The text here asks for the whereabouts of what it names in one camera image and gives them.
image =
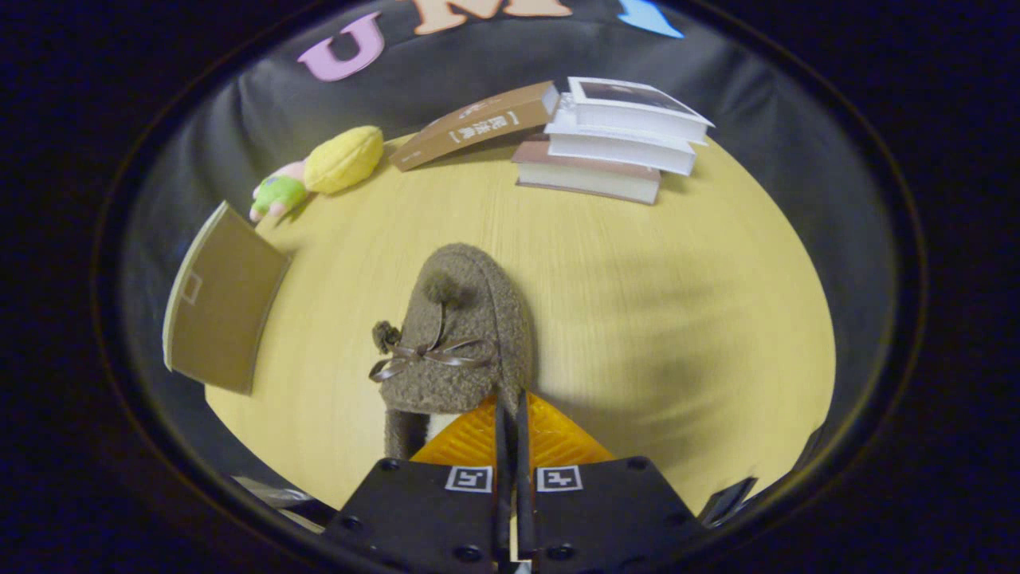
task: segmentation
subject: brown book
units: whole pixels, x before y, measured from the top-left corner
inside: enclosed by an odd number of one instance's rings
[[[251,393],[262,327],[290,259],[226,202],[185,255],[163,318],[163,362],[196,381]]]
[[[659,195],[661,174],[658,169],[586,157],[550,155],[546,135],[525,140],[511,160],[517,164],[517,185],[520,186],[577,191],[649,205],[655,203]]]
[[[401,171],[488,139],[548,123],[560,94],[552,82],[533,84],[452,111],[390,156]]]

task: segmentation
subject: fuzzy slipper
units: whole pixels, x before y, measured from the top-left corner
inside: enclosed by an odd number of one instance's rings
[[[438,249],[421,267],[403,330],[379,322],[372,338],[393,357],[369,377],[387,406],[386,456],[411,458],[427,437],[493,394],[511,416],[533,376],[527,310],[488,254]]]

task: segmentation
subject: white book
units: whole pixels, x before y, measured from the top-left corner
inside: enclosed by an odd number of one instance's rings
[[[577,191],[647,203],[655,203],[661,174],[658,169],[549,154],[549,142],[528,138],[512,161],[517,164],[517,185]]]
[[[570,100],[570,94],[563,94],[556,116],[546,124],[550,155],[620,161],[691,174],[697,155],[686,141],[648,132],[578,125]]]
[[[715,125],[669,94],[633,82],[568,77],[577,124],[652,132],[669,139],[704,143]]]

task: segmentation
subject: screw hole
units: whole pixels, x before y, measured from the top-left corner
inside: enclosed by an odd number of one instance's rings
[[[453,556],[461,562],[478,562],[481,560],[481,551],[477,546],[460,546],[453,552]]]
[[[345,516],[341,521],[340,525],[351,532],[361,532],[364,528],[364,524],[360,520],[353,516]]]
[[[624,560],[623,562],[620,563],[620,570],[626,570],[627,568],[633,568],[634,566],[638,566],[639,564],[645,562],[646,560],[648,560],[648,559],[645,558],[645,557],[643,557],[643,556],[630,557],[630,558],[628,558],[628,559],[626,559],[626,560]]]
[[[570,560],[573,558],[573,555],[574,550],[570,544],[560,544],[546,551],[546,556],[549,557],[549,560]]]

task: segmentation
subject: plush toy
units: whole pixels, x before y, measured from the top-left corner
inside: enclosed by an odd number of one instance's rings
[[[352,127],[319,144],[308,157],[288,163],[262,179],[248,216],[258,221],[266,213],[279,216],[309,193],[332,194],[371,174],[382,157],[382,132],[374,125]]]

